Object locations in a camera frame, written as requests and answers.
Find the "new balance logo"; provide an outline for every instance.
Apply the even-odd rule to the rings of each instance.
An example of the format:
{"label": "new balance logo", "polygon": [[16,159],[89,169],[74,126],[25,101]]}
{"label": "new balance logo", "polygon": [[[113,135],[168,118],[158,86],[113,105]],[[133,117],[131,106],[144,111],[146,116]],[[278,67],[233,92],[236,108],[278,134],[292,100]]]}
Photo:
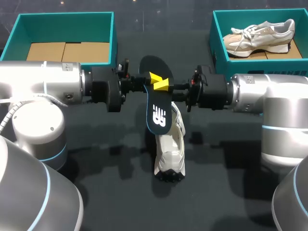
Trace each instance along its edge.
{"label": "new balance logo", "polygon": [[166,126],[166,118],[164,117],[166,116],[166,111],[157,108],[157,106],[155,106],[154,104],[153,110],[153,122],[162,127]]}

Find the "shoe box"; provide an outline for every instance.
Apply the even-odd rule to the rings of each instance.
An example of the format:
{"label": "shoe box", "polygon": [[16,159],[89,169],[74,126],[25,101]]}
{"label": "shoe box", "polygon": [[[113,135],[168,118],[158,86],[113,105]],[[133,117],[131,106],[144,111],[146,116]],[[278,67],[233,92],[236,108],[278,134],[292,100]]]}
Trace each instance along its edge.
{"label": "shoe box", "polygon": [[[257,52],[247,58],[229,57],[223,37],[231,27],[244,29],[265,21],[280,23],[292,18],[295,36],[288,53]],[[230,79],[240,74],[289,74],[308,76],[308,13],[306,9],[213,11],[209,46],[216,73]]]}
{"label": "shoe box", "polygon": [[0,61],[117,63],[113,12],[19,14]]}

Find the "black insole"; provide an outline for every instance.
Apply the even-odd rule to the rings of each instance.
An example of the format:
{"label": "black insole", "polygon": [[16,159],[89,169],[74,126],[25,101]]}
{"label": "black insole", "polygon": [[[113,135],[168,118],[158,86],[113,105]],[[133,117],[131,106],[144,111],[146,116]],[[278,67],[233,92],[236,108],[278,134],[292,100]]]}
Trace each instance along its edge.
{"label": "black insole", "polygon": [[[162,79],[173,78],[167,64],[156,56],[145,56],[139,65],[139,73],[152,72]],[[167,91],[154,90],[153,84],[144,86],[147,95],[146,122],[148,129],[155,135],[166,134],[172,124],[171,100],[172,94]]]}

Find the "metal cylinder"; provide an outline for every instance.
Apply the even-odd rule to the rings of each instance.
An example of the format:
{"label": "metal cylinder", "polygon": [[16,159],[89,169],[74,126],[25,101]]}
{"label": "metal cylinder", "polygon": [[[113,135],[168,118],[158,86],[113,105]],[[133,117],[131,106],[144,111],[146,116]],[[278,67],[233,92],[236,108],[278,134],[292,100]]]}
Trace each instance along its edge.
{"label": "metal cylinder", "polygon": [[0,62],[0,99],[45,93],[66,104],[80,103],[84,82],[80,63]]}
{"label": "metal cylinder", "polygon": [[20,148],[55,170],[67,159],[65,123],[62,111],[48,101],[27,103],[13,118]]}
{"label": "metal cylinder", "polygon": [[308,85],[272,84],[264,98],[262,157],[279,166],[296,166],[308,155]]}
{"label": "metal cylinder", "polygon": [[308,78],[292,75],[235,74],[231,77],[231,108],[234,112],[262,113],[264,94],[267,87],[273,83],[308,84]]}
{"label": "metal cylinder", "polygon": [[64,176],[0,136],[0,229],[78,231],[83,202]]}
{"label": "metal cylinder", "polygon": [[271,210],[278,231],[308,229],[308,158],[295,167],[278,185]]}

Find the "shoelace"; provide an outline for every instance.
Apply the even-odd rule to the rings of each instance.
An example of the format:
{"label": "shoelace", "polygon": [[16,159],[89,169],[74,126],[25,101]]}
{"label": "shoelace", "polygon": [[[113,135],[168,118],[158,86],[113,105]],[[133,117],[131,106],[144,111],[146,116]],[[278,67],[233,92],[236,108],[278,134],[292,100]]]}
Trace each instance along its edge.
{"label": "shoelace", "polygon": [[239,30],[239,29],[231,28],[231,31],[232,31],[233,34],[235,34],[235,35],[242,35],[240,43],[235,48],[234,51],[236,51],[238,49],[238,47],[241,45],[241,43],[244,41],[245,38],[248,38],[249,40],[251,40],[252,35],[259,35],[260,34],[259,32],[255,32],[255,29],[257,29],[257,25],[248,26],[244,30]]}

